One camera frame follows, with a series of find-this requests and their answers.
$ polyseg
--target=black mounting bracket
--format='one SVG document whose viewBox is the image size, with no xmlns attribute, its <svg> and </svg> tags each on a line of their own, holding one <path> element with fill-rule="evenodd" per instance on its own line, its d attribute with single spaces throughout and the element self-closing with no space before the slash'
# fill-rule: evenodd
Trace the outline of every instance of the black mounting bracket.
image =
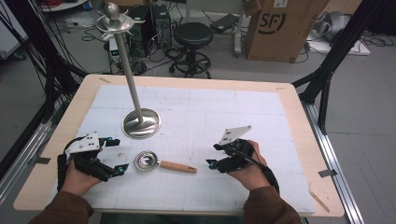
<svg viewBox="0 0 396 224">
<path fill-rule="evenodd" d="M 321 92 L 318 126 L 323 134 L 327 134 L 325 124 L 332 75 L 387 2 L 388 0 L 363 0 L 320 67 L 308 76 L 291 83 L 297 88 L 309 82 L 305 91 L 299 94 L 300 100 L 309 105 L 315 103 Z"/>
</svg>

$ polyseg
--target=forearm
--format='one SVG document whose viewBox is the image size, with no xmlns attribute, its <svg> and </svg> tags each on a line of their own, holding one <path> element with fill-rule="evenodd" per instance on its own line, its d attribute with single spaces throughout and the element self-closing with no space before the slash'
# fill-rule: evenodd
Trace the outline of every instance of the forearm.
<svg viewBox="0 0 396 224">
<path fill-rule="evenodd" d="M 298 213 L 283 201 L 274 187 L 251 190 L 244 205 L 245 224 L 299 223 Z"/>
<path fill-rule="evenodd" d="M 85 199 L 69 192 L 59 191 L 45 210 L 29 224 L 88 223 L 92 214 L 93 210 Z"/>
</svg>

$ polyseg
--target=clamp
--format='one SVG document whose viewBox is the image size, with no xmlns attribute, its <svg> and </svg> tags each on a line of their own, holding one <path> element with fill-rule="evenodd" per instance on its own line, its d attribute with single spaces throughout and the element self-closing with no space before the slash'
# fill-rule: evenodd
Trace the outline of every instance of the clamp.
<svg viewBox="0 0 396 224">
<path fill-rule="evenodd" d="M 219 144 L 215 144 L 213 147 L 216 150 L 224 150 L 229 157 L 220 161 L 206 160 L 209 163 L 209 169 L 218 170 L 223 174 L 243 169 L 253 163 L 260 167 L 268 182 L 279 193 L 279 185 L 272 170 L 252 158 L 253 153 L 257 152 L 247 140 L 237 138 L 237 136 L 247 133 L 250 129 L 251 126 L 226 130 Z"/>
<path fill-rule="evenodd" d="M 111 168 L 97 158 L 102 146 L 114 147 L 119 144 L 119 139 L 99 138 L 97 133 L 90 133 L 70 141 L 64 148 L 64 153 L 58 156 L 58 191 L 64 185 L 66 171 L 71 160 L 74 160 L 76 169 L 83 174 L 94 176 L 105 182 L 111 177 L 123 175 L 129 164 Z"/>
</svg>

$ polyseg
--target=gray floor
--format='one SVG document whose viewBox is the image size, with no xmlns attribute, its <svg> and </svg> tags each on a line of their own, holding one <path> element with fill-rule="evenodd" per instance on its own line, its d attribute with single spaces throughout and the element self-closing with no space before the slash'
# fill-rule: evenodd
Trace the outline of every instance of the gray floor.
<svg viewBox="0 0 396 224">
<path fill-rule="evenodd" d="M 100 36 L 95 30 L 90 33 Z M 69 51 L 86 70 L 103 71 L 108 67 L 103 43 L 82 41 L 84 35 L 82 29 L 63 33 Z M 232 48 L 232 36 L 215 35 L 210 46 L 202 50 L 211 58 L 212 78 L 290 83 L 315 71 L 325 57 L 311 52 L 304 63 L 254 62 L 246 60 L 244 54 L 236 58 Z M 365 223 L 396 223 L 396 103 L 393 99 L 396 48 L 368 46 L 368 49 L 370 56 L 347 56 L 337 69 L 332 79 L 327 131 Z M 160 59 L 162 53 L 156 53 L 155 57 Z M 159 64 L 145 62 L 148 67 Z M 156 67 L 143 76 L 182 77 L 178 73 L 169 74 L 168 66 Z M 44 102 L 43 93 L 29 60 L 0 62 L 0 159 Z M 2 223 L 25 223 L 36 214 L 15 211 L 12 207 L 30 169 L 1 205 Z M 347 223 L 345 217 L 308 220 Z"/>
</svg>

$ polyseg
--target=stool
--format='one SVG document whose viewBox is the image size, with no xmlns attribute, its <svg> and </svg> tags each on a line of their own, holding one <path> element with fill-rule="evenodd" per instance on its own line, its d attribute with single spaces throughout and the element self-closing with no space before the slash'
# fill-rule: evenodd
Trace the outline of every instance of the stool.
<svg viewBox="0 0 396 224">
<path fill-rule="evenodd" d="M 193 77 L 205 72 L 207 78 L 210 79 L 211 76 L 207 71 L 211 65 L 210 59 L 196 51 L 212 41 L 213 33 L 209 27 L 200 22 L 181 24 L 175 30 L 174 39 L 184 48 L 169 67 L 169 72 L 174 73 L 176 68 L 179 72 L 184 73 L 184 77 Z"/>
</svg>

